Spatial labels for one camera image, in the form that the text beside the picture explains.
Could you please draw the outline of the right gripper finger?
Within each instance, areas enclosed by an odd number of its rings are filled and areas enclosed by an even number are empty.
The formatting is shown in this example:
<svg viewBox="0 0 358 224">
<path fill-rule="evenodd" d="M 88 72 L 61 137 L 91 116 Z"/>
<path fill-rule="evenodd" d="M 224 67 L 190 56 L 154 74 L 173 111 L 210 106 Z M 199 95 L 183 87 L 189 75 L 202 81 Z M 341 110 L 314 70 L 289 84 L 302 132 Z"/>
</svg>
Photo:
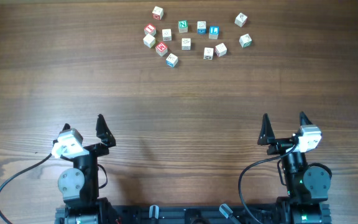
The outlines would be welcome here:
<svg viewBox="0 0 358 224">
<path fill-rule="evenodd" d="M 313 123 L 308 119 L 307 115 L 301 111 L 300 112 L 300 126 L 312 125 Z"/>
<path fill-rule="evenodd" d="M 262 117 L 262 126 L 257 144 L 260 146 L 275 144 L 275 135 L 267 113 Z"/>
</svg>

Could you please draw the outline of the wooden block blue side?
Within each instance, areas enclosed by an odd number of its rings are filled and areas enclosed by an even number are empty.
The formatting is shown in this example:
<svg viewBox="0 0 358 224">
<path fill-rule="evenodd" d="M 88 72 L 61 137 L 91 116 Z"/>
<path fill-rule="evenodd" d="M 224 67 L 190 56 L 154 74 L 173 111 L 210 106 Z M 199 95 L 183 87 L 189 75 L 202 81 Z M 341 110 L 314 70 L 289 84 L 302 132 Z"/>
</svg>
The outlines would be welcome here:
<svg viewBox="0 0 358 224">
<path fill-rule="evenodd" d="M 169 54 L 168 57 L 166 58 L 166 64 L 169 67 L 175 67 L 176 64 L 178 63 L 178 57 L 174 54 Z"/>
</svg>

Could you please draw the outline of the red E letter block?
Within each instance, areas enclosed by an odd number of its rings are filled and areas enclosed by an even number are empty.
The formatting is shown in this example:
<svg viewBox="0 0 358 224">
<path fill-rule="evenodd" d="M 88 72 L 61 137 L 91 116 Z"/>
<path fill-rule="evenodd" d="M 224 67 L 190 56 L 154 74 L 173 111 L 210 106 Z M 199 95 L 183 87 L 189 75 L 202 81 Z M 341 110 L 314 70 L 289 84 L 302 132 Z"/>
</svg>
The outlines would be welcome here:
<svg viewBox="0 0 358 224">
<path fill-rule="evenodd" d="M 160 42 L 155 46 L 156 52 L 163 57 L 168 52 L 168 47 L 164 42 Z"/>
</svg>

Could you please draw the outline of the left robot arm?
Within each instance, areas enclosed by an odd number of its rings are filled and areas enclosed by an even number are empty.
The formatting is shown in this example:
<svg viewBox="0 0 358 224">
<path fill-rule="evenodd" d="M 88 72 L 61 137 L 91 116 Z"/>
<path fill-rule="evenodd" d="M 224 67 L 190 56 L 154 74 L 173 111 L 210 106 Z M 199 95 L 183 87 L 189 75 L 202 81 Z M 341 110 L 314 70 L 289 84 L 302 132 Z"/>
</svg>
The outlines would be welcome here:
<svg viewBox="0 0 358 224">
<path fill-rule="evenodd" d="M 63 195 L 64 207 L 56 209 L 55 224 L 102 224 L 120 223 L 121 218 L 99 190 L 98 171 L 105 168 L 98 158 L 109 154 L 116 140 L 108 128 L 105 118 L 99 114 L 96 122 L 96 137 L 101 142 L 83 145 L 82 135 L 69 124 L 65 124 L 53 141 L 52 155 L 73 163 L 58 178 L 58 189 Z"/>
</svg>

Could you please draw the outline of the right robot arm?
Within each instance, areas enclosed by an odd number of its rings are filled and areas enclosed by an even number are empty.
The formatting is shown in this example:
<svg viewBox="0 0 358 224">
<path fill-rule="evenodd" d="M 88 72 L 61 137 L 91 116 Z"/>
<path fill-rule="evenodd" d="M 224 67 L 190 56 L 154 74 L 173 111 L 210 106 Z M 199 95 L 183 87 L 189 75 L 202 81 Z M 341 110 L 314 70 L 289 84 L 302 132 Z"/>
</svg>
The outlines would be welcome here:
<svg viewBox="0 0 358 224">
<path fill-rule="evenodd" d="M 268 155 L 282 158 L 277 162 L 282 185 L 287 197 L 278 197 L 275 223 L 332 222 L 328 200 L 331 186 L 331 169 L 321 163 L 307 163 L 306 153 L 316 149 L 322 132 L 304 112 L 300 113 L 300 127 L 289 138 L 276 138 L 269 116 L 262 117 L 262 127 L 257 144 L 268 145 Z"/>
</svg>

